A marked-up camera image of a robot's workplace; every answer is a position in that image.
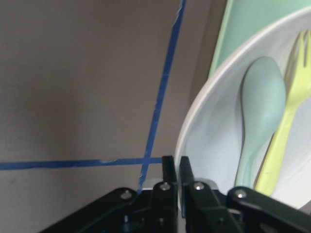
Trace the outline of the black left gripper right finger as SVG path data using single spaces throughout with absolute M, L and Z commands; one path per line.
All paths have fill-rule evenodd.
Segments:
M 188 233 L 309 233 L 311 217 L 238 186 L 222 194 L 215 182 L 197 181 L 189 158 L 179 165 L 181 212 Z

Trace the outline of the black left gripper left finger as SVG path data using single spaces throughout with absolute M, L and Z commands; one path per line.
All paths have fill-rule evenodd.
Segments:
M 45 233 L 175 233 L 177 178 L 172 156 L 163 156 L 162 181 L 140 193 L 117 188 L 44 229 Z

